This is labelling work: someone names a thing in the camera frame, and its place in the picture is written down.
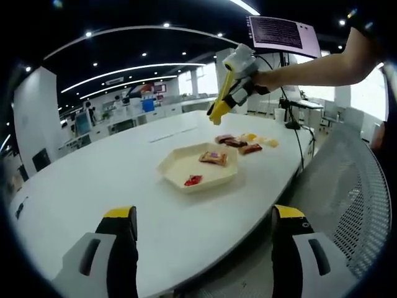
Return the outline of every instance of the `hexagonal tray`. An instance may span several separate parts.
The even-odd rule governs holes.
[[[226,166],[199,162],[199,157],[206,151],[228,155]],[[160,163],[157,170],[168,181],[172,182],[182,192],[202,191],[210,187],[231,181],[238,170],[238,151],[235,148],[212,143],[202,143],[194,146],[174,149]],[[185,186],[190,175],[202,175],[200,183]]]

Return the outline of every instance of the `black ceiling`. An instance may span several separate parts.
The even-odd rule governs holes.
[[[268,1],[243,0],[262,16],[281,17],[313,25],[323,49],[338,51],[337,41],[346,39],[349,29],[339,27],[338,20],[352,9],[350,1]],[[100,84],[121,75],[135,79],[158,75],[176,75],[178,68],[150,68],[116,74],[76,87],[66,93],[60,91],[93,76],[110,71],[155,63],[180,63],[195,59],[208,63],[216,51],[231,44],[217,38],[172,30],[126,30],[83,40],[43,60],[52,51],[93,32],[136,25],[162,25],[195,29],[217,34],[252,45],[248,38],[246,17],[241,7],[229,0],[90,0],[18,1],[19,34],[7,33],[12,54],[22,64],[40,65],[57,75],[58,103],[79,104],[79,97],[92,93]],[[198,56],[204,58],[196,61]]]

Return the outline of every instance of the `monitor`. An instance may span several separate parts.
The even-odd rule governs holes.
[[[249,17],[248,26],[255,48],[321,57],[313,26],[275,17]]]

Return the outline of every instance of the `cable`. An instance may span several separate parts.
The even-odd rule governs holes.
[[[262,59],[263,61],[265,61],[265,63],[269,66],[269,68],[271,70],[273,70],[273,67],[270,65],[270,63],[265,58],[263,58],[262,56],[259,56],[259,55],[254,55],[254,56],[257,57],[257,58]],[[283,95],[284,95],[285,99],[288,100],[288,97],[287,97],[283,87],[281,87],[281,91],[283,92]],[[294,122],[299,124],[299,122],[296,121],[295,118],[293,117],[291,106],[288,108],[288,111],[290,113],[290,117],[291,117],[292,121],[294,121]],[[303,169],[305,168],[305,162],[304,162],[304,159],[303,159],[302,146],[300,145],[300,140],[299,140],[299,136],[298,136],[297,130],[294,129],[293,131],[295,132],[295,135],[297,136],[298,145],[299,145],[299,152],[300,152],[300,161],[301,161],[302,171],[303,171]]]

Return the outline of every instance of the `desk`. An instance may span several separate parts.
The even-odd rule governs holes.
[[[183,194],[156,172],[172,149],[247,132],[275,138],[280,145],[239,156],[239,173],[229,184]],[[297,133],[306,152],[311,135],[303,129]],[[299,165],[295,132],[283,124],[228,114],[214,126],[205,111],[195,111],[111,135],[66,155],[22,186],[10,213],[33,263],[52,280],[62,256],[93,232],[109,209],[135,205],[138,294],[151,297],[198,276],[241,243]],[[26,196],[16,221],[15,211]]]

